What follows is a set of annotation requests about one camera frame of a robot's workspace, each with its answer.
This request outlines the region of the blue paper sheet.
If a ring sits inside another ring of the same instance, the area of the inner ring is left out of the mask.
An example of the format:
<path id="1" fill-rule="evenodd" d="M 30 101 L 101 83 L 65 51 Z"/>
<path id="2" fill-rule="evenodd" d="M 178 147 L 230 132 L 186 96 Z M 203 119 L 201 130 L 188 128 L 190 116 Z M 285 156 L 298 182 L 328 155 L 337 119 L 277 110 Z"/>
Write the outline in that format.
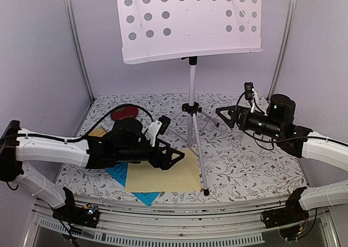
<path id="1" fill-rule="evenodd" d="M 117 181 L 120 185 L 126 186 L 128 163 L 120 163 L 112 168 L 106 168 L 109 175 Z M 150 206 L 152 202 L 160 195 L 156 193 L 132 193 L 138 200 L 140 200 L 146 206 Z"/>

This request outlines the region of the silver tripod music stand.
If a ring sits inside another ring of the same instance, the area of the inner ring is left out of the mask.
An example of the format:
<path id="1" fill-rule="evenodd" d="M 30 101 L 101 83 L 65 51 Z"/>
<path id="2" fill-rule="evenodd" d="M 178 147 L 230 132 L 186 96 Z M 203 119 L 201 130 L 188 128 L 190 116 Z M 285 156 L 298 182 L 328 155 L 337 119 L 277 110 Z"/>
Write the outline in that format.
<path id="1" fill-rule="evenodd" d="M 128 65 L 185 59 L 190 66 L 188 145 L 201 148 L 195 102 L 199 57 L 261 52 L 262 0 L 116 0 Z"/>

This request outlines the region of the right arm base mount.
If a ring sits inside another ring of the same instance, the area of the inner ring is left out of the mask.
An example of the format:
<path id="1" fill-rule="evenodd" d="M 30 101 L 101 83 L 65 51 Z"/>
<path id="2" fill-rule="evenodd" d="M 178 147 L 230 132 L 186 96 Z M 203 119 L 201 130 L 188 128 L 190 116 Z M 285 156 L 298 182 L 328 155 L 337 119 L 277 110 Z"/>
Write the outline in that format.
<path id="1" fill-rule="evenodd" d="M 278 230 L 279 235 L 286 242 L 297 242 L 307 236 L 314 228 L 318 217 L 318 209 L 315 209 L 314 219 L 308 227 L 309 212 L 304 210 L 300 203 L 301 194 L 307 187 L 295 189 L 285 202 L 282 208 L 266 208 L 260 214 L 260 220 L 264 223 L 267 229 L 298 223 L 296 226 L 291 226 Z"/>

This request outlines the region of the yellow sheet music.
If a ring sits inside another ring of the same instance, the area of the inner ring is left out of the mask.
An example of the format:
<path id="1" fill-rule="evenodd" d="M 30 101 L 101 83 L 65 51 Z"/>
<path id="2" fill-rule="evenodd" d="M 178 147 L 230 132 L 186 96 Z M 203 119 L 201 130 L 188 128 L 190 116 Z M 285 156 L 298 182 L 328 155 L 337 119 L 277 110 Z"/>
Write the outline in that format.
<path id="1" fill-rule="evenodd" d="M 169 170 L 154 168 L 148 162 L 129 164 L 125 191 L 131 193 L 191 192 L 201 190 L 197 156 L 183 149 L 185 157 Z"/>

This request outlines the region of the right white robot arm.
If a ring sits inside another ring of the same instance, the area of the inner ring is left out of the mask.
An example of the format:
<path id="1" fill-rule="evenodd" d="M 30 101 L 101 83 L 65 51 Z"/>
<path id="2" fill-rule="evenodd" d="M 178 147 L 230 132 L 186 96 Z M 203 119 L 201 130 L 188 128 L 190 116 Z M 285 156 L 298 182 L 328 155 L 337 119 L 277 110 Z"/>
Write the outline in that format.
<path id="1" fill-rule="evenodd" d="M 314 159 L 347 170 L 347 144 L 293 123 L 295 102 L 274 94 L 265 114 L 238 104 L 217 108 L 217 115 L 230 127 L 255 132 L 270 138 L 281 150 L 297 158 Z M 321 187 L 297 188 L 281 212 L 285 223 L 293 223 L 302 211 L 347 204 L 347 181 Z"/>

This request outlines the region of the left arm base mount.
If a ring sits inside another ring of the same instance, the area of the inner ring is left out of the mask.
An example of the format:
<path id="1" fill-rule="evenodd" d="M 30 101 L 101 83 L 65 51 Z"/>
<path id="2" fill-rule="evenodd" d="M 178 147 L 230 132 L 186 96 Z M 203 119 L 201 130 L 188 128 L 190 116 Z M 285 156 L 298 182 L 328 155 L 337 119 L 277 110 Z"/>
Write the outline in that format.
<path id="1" fill-rule="evenodd" d="M 52 217 L 68 224 L 95 229 L 100 218 L 98 207 L 91 203 L 87 203 L 83 207 L 78 207 L 76 206 L 73 193 L 66 187 L 63 188 L 63 191 L 65 193 L 64 205 L 54 208 Z"/>

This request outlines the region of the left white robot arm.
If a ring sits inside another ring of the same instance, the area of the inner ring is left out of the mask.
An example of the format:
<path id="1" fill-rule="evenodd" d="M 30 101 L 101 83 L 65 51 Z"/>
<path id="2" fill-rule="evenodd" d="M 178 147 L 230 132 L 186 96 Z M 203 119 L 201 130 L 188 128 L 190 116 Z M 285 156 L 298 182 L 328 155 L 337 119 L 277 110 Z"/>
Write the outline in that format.
<path id="1" fill-rule="evenodd" d="M 101 137 L 53 137 L 30 133 L 13 120 L 1 137 L 1 181 L 22 184 L 34 196 L 44 200 L 69 222 L 81 216 L 72 193 L 53 184 L 35 170 L 31 161 L 66 163 L 86 169 L 113 168 L 119 163 L 149 162 L 154 168 L 169 170 L 185 156 L 159 139 L 170 124 L 162 116 L 144 130 L 134 118 L 114 122 L 111 131 Z"/>

